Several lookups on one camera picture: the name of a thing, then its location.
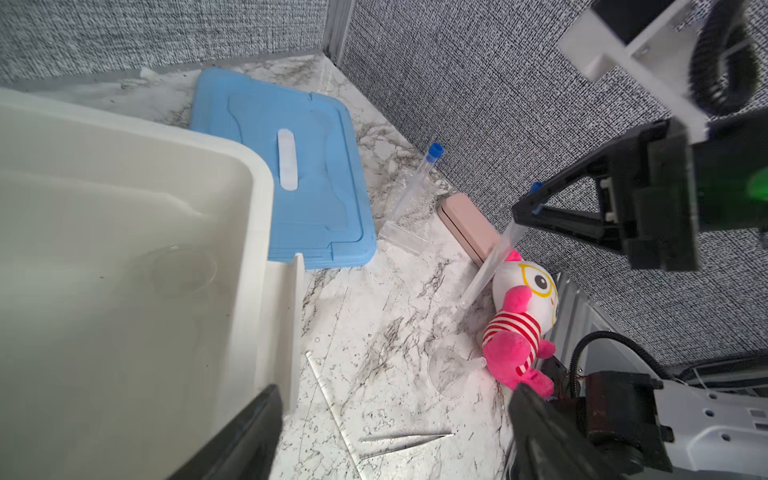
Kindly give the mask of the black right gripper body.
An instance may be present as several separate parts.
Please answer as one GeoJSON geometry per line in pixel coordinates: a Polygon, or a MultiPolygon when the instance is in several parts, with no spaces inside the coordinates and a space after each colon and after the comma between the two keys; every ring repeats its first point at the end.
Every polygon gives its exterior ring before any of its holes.
{"type": "Polygon", "coordinates": [[[611,210],[630,267],[696,270],[699,224],[686,128],[673,119],[641,125],[608,143],[604,155],[611,210]]]}

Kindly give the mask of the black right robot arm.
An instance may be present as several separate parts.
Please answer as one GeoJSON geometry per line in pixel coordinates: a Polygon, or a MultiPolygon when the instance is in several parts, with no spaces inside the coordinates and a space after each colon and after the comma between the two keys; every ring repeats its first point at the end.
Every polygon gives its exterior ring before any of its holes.
{"type": "MultiPolygon", "coordinates": [[[[685,1],[595,1],[558,47],[587,79],[619,68],[670,112],[585,154],[522,197],[514,221],[624,256],[634,269],[699,267],[702,232],[767,227],[767,112],[744,1],[715,1],[685,26],[685,1]]],[[[764,399],[645,374],[570,378],[582,436],[569,458],[603,471],[767,473],[764,399]],[[603,468],[595,463],[604,455],[603,468]]]]}

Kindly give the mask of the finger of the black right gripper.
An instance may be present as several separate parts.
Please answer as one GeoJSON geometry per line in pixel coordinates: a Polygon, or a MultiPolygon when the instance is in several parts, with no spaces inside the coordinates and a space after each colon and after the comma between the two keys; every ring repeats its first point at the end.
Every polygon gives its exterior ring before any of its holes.
{"type": "Polygon", "coordinates": [[[626,252],[640,238],[633,195],[648,185],[651,134],[625,135],[583,156],[520,198],[517,224],[556,233],[610,252],[626,252]],[[583,179],[594,184],[597,210],[554,207],[548,201],[583,179]]]}

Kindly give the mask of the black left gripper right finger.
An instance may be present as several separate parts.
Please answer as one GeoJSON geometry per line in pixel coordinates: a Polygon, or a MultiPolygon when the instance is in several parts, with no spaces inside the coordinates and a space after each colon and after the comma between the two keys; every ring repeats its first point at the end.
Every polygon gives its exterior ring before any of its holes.
{"type": "Polygon", "coordinates": [[[550,404],[521,385],[509,404],[509,479],[620,479],[622,475],[550,404]]]}

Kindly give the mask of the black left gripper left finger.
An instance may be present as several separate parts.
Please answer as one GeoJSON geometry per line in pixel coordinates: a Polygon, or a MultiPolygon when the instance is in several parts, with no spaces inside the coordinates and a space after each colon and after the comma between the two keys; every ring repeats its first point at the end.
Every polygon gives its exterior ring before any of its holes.
{"type": "Polygon", "coordinates": [[[269,385],[170,479],[268,479],[282,417],[279,387],[269,385]]]}

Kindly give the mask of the blue capped test tube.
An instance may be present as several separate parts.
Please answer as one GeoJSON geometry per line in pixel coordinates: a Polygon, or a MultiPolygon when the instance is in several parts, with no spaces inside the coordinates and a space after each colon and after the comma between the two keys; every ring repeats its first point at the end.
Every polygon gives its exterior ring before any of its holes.
{"type": "Polygon", "coordinates": [[[390,217],[391,220],[396,221],[405,213],[414,197],[422,189],[425,180],[429,176],[429,173],[437,161],[443,156],[443,154],[444,147],[440,143],[434,142],[431,144],[424,156],[423,161],[418,166],[411,179],[408,181],[406,188],[403,191],[402,197],[395,205],[395,208],[393,209],[392,215],[390,217]]]}
{"type": "Polygon", "coordinates": [[[506,261],[509,255],[516,249],[522,238],[527,233],[528,228],[518,225],[512,219],[503,233],[500,240],[491,250],[478,273],[470,282],[467,289],[461,295],[456,305],[456,312],[466,312],[472,308],[475,302],[485,293],[496,304],[496,294],[494,293],[494,278],[497,271],[506,261]]]}

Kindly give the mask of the white plastic storage bin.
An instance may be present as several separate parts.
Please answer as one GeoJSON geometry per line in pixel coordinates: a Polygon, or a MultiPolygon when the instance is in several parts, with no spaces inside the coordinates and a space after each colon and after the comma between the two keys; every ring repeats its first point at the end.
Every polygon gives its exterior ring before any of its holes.
{"type": "Polygon", "coordinates": [[[267,386],[296,405],[304,262],[249,148],[1,93],[1,475],[170,479],[267,386]]]}

